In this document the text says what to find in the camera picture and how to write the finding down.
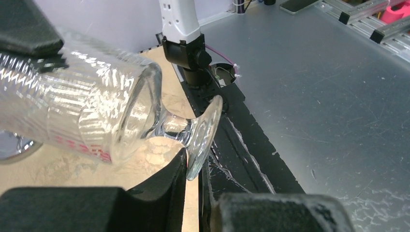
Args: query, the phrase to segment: white wall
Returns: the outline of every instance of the white wall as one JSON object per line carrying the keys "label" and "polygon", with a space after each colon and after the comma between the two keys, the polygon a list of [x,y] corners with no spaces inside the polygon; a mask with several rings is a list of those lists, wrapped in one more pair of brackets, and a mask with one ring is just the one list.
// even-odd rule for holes
{"label": "white wall", "polygon": [[[138,52],[156,46],[159,0],[34,0],[55,25],[64,25]],[[229,9],[231,0],[195,0],[198,19]]]}

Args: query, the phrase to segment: smartphone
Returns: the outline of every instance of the smartphone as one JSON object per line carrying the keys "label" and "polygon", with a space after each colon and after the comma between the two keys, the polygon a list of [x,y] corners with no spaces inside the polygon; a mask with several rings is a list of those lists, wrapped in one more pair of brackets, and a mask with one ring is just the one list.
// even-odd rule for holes
{"label": "smartphone", "polygon": [[288,0],[284,3],[282,3],[281,5],[279,5],[279,7],[290,13],[290,14],[296,14],[299,11],[312,6],[313,4],[317,3],[319,0]]}

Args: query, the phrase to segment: glass stem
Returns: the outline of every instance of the glass stem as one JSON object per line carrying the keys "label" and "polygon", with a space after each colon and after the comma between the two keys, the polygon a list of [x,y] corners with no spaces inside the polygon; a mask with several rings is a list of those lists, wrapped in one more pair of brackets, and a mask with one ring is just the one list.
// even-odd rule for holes
{"label": "glass stem", "polygon": [[172,114],[166,109],[162,109],[160,120],[152,136],[161,136],[177,140],[185,147],[189,147],[192,139],[192,121]]}

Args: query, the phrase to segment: glass cup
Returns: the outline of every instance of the glass cup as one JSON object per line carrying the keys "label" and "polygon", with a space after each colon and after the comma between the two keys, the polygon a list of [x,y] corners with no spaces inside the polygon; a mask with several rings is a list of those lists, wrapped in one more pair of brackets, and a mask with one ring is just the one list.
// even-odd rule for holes
{"label": "glass cup", "polygon": [[0,128],[108,163],[123,163],[151,137],[182,143],[187,179],[199,173],[222,112],[215,96],[195,119],[161,102],[159,65],[84,34],[58,28],[64,46],[34,59],[0,52]]}
{"label": "glass cup", "polygon": [[37,151],[41,145],[16,133],[0,130],[0,164],[23,160]]}

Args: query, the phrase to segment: round metal object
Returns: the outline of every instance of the round metal object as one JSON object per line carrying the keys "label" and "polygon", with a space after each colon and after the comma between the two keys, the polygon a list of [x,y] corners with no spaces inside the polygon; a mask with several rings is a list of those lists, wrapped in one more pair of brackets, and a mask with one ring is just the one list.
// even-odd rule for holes
{"label": "round metal object", "polygon": [[20,161],[37,151],[41,145],[15,133],[0,130],[0,164]]}

